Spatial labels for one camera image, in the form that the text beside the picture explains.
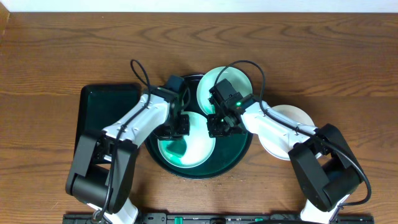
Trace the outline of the green scouring sponge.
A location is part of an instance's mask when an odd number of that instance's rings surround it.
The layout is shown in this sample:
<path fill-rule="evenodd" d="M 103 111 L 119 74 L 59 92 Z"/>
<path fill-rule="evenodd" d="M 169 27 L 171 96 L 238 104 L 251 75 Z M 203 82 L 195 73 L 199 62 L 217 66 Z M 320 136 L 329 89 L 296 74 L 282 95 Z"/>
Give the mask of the green scouring sponge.
<path fill-rule="evenodd" d="M 182 158 L 187 151 L 187 143 L 184 139 L 162 141 L 162 150 L 170 158 Z"/>

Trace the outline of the white plate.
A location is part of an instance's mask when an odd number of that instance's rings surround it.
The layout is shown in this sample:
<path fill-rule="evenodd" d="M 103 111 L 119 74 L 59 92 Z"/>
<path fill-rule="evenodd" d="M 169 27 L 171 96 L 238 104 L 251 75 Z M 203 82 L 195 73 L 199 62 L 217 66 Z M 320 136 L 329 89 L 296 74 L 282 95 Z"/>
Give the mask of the white plate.
<path fill-rule="evenodd" d="M 296 106 L 277 105 L 273 106 L 272 108 L 286 117 L 294 121 L 298 121 L 299 123 L 311 126 L 315 125 L 312 118 L 306 112 L 304 112 L 304 110 L 301 110 Z M 285 161 L 290 160 L 287 143 L 284 143 L 280 137 L 272 137 L 271 135 L 266 137 L 259 136 L 259 140 L 264 149 L 272 156 Z"/>

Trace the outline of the mint green plate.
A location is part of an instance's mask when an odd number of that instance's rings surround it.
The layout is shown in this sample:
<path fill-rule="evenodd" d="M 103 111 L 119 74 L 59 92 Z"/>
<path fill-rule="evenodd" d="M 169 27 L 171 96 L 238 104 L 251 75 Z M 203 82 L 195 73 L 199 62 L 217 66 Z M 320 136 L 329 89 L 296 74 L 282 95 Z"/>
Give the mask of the mint green plate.
<path fill-rule="evenodd" d="M 224 67 L 216 67 L 205 73 L 200 80 L 197 88 L 197 101 L 202 112 L 205 114 L 214 114 L 215 108 L 210 103 L 210 88 L 215 84 L 215 80 Z M 252 84 L 249 78 L 239 69 L 228 67 L 219 77 L 218 82 L 227 79 L 233 88 L 243 96 L 253 93 Z"/>
<path fill-rule="evenodd" d="M 172 166 L 179 168 L 193 168 L 204 163 L 212 154 L 216 139 L 209 137 L 206 118 L 199 113 L 186 111 L 182 114 L 189 115 L 190 130 L 189 135 L 183 136 L 187 143 L 186 154 L 180 158 L 170 158 L 162 150 L 162 141 L 158 140 L 158 148 L 162 157 Z"/>

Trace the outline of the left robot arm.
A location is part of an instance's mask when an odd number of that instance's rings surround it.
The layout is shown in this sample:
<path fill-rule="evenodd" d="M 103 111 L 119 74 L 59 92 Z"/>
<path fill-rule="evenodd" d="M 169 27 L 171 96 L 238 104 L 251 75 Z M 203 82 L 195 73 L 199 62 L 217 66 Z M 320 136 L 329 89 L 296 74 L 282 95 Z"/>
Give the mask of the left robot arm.
<path fill-rule="evenodd" d="M 186 96 L 188 84 L 172 75 L 163 86 L 148 85 L 139 102 L 114 124 L 80 136 L 65 190 L 95 206 L 90 223 L 111 223 L 113 214 L 122 223 L 134 223 L 134 214 L 121 211 L 130 206 L 138 148 L 151 134 L 166 141 L 189 134 L 189 118 L 182 114 Z"/>

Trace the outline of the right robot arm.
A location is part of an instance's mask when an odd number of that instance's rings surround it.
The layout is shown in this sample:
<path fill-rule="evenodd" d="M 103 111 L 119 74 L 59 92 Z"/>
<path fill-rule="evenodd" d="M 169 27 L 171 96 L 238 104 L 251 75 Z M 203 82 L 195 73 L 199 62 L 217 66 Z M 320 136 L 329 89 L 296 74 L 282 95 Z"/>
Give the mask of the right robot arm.
<path fill-rule="evenodd" d="M 294 121 L 252 94 L 242 96 L 227 79 L 210 88 L 210 95 L 215 107 L 215 113 L 208 116 L 211 137 L 249 132 L 258 135 L 264 147 L 287 153 L 307 198 L 301 220 L 331 223 L 346 199 L 366 181 L 337 127 L 318 128 Z"/>

